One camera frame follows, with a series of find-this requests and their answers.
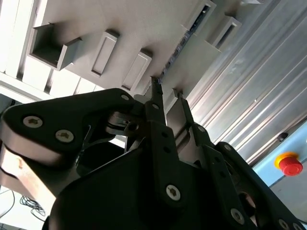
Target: light blue panel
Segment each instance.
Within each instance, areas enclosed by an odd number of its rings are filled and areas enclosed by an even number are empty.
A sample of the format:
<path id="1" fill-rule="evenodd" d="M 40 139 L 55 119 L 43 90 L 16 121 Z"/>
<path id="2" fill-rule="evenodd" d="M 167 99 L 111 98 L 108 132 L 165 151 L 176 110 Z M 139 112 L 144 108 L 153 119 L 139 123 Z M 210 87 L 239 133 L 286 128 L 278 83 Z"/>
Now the light blue panel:
<path id="1" fill-rule="evenodd" d="M 307 158 L 307 122 L 253 167 L 254 171 L 267 186 L 271 186 L 283 177 L 283 172 L 275 168 L 274 161 L 277 156 L 288 151 L 298 153 L 300 162 Z"/>

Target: bolt head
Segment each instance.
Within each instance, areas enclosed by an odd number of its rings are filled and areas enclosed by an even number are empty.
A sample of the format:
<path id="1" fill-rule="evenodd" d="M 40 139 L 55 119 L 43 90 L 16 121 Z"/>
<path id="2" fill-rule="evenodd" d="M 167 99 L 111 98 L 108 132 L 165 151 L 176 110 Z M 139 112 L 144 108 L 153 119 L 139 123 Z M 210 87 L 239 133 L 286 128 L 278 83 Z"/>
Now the bolt head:
<path id="1" fill-rule="evenodd" d="M 297 223 L 293 223 L 293 228 L 295 230 L 302 230 L 302 228 Z"/>
<path id="2" fill-rule="evenodd" d="M 180 200 L 180 191 L 172 184 L 169 184 L 166 187 L 166 194 L 171 198 L 172 200 L 178 201 Z"/>
<path id="3" fill-rule="evenodd" d="M 206 132 L 206 130 L 205 130 L 205 128 L 204 127 L 202 127 L 202 126 L 198 126 L 198 129 L 201 131 L 201 132 Z"/>
<path id="4" fill-rule="evenodd" d="M 124 100 L 126 100 L 126 101 L 129 101 L 129 97 L 128 97 L 127 95 L 122 94 L 122 95 L 121 95 L 121 98 L 124 99 Z"/>
<path id="5" fill-rule="evenodd" d="M 284 230 L 290 230 L 289 225 L 283 219 L 279 219 L 278 223 Z"/>
<path id="6" fill-rule="evenodd" d="M 231 147 L 229 145 L 224 145 L 225 149 L 230 151 L 231 150 Z"/>
<path id="7" fill-rule="evenodd" d="M 74 136 L 69 130 L 62 129 L 56 132 L 56 139 L 60 142 L 70 143 L 73 141 Z"/>
<path id="8" fill-rule="evenodd" d="M 238 222 L 238 223 L 241 224 L 241 225 L 244 224 L 244 217 L 243 217 L 242 213 L 241 213 L 239 210 L 237 210 L 237 209 L 235 209 L 235 208 L 232 208 L 232 209 L 230 210 L 230 214 L 231 214 L 232 218 L 233 218 L 236 222 Z"/>
<path id="9" fill-rule="evenodd" d="M 27 116 L 23 119 L 23 123 L 29 128 L 39 128 L 43 125 L 42 119 L 37 116 Z"/>
<path id="10" fill-rule="evenodd" d="M 158 105 L 156 105 L 156 104 L 153 104 L 153 108 L 155 108 L 155 109 L 159 109 L 159 106 L 158 106 Z"/>

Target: wire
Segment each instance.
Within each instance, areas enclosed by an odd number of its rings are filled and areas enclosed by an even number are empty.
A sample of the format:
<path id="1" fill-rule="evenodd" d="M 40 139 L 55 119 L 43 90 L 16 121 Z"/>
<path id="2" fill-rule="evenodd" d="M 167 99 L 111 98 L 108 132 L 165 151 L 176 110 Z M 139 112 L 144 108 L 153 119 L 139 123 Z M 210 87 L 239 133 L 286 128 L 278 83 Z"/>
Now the wire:
<path id="1" fill-rule="evenodd" d="M 4 217 L 4 216 L 13 208 L 13 206 L 14 206 L 14 204 L 15 204 L 15 194 L 14 194 L 14 191 L 13 191 L 13 190 L 10 190 L 10 191 L 12 192 L 13 198 L 14 198 L 13 204 L 12 204 L 12 206 L 10 207 L 9 210 L 7 210 L 2 216 L 0 216 L 0 218 Z"/>
<path id="2" fill-rule="evenodd" d="M 4 191 L 4 192 L 0 193 L 0 195 L 1 195 L 1 194 L 3 194 L 3 193 L 6 193 L 6 192 L 8 192 L 8 191 L 11 191 L 11 190 L 10 190 L 10 189 L 8 189 L 8 190 L 6 190 L 6 191 Z"/>
<path id="3" fill-rule="evenodd" d="M 32 214 L 33 216 L 35 216 L 37 219 L 41 220 L 42 222 L 45 222 L 43 219 L 39 218 L 39 217 L 34 213 L 34 211 L 36 211 L 39 215 L 41 215 L 41 216 L 43 216 L 43 217 L 46 215 L 46 214 L 45 214 L 45 211 L 43 210 L 43 208 L 42 208 L 35 200 L 33 200 L 33 199 L 31 199 L 31 198 L 28 198 L 28 197 L 26 197 L 26 196 L 22 196 L 22 197 L 20 198 L 20 201 L 19 201 L 19 202 L 20 202 L 20 204 L 22 204 L 22 205 L 26 205 L 26 206 L 32 208 L 31 214 Z"/>

